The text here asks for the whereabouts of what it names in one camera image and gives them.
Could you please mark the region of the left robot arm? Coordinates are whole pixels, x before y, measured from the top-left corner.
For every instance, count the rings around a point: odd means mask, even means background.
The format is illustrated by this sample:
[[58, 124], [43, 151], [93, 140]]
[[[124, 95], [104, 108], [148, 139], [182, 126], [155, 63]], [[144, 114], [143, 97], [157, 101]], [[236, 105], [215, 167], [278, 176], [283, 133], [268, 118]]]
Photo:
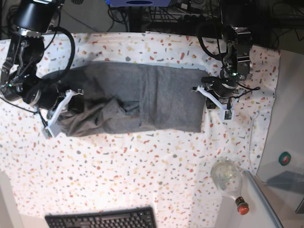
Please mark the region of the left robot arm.
[[210, 19], [198, 25], [197, 38], [203, 51], [211, 58], [222, 63], [219, 76], [202, 79], [206, 85], [205, 91], [213, 96], [206, 99], [208, 109], [216, 108], [216, 102], [227, 104], [231, 108], [231, 100], [241, 81], [251, 76], [249, 57], [252, 48], [252, 35], [249, 26], [254, 15], [252, 0], [220, 0], [220, 20], [223, 26], [221, 37], [226, 43], [226, 51], [218, 54], [211, 53], [202, 39], [202, 29], [207, 24], [213, 24], [217, 29], [215, 19]]

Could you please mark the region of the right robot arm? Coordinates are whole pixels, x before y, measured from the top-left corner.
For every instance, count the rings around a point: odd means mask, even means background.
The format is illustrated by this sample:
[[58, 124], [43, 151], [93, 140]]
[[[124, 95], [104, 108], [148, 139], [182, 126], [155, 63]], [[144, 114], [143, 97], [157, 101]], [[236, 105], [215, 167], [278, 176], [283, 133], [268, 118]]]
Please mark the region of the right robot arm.
[[[58, 84], [70, 70], [76, 45], [66, 29], [55, 26], [61, 20], [63, 0], [23, 0], [17, 7], [5, 62], [0, 74], [0, 97], [11, 104], [22, 99], [28, 105], [45, 110], [55, 110], [67, 98], [67, 92]], [[61, 32], [71, 45], [67, 66], [57, 76], [39, 78], [37, 64], [42, 60], [47, 47], [43, 34]]]

